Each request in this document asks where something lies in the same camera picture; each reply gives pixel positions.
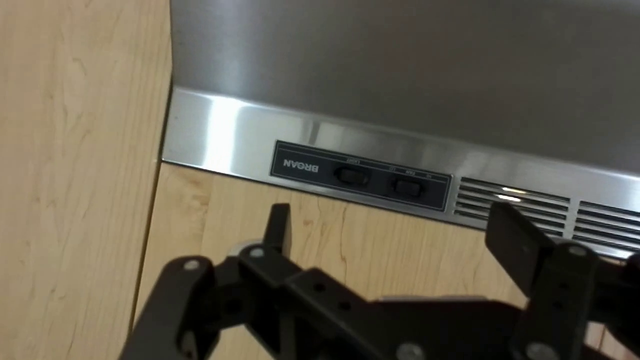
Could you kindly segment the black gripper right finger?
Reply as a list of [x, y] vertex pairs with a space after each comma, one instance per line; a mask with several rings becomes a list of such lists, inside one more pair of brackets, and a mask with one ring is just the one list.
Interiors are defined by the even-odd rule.
[[608, 262], [578, 243], [554, 243], [512, 204], [490, 206], [485, 248], [527, 298], [509, 338], [514, 360], [605, 360], [585, 350], [590, 322], [640, 352], [640, 265]]

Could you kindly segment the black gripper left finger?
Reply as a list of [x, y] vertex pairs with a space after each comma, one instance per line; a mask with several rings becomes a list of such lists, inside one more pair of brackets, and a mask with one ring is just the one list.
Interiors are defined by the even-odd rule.
[[322, 270], [287, 259], [290, 206], [269, 208], [264, 238], [214, 265], [169, 260], [117, 360], [208, 360], [244, 326], [274, 360], [374, 360], [366, 303]]

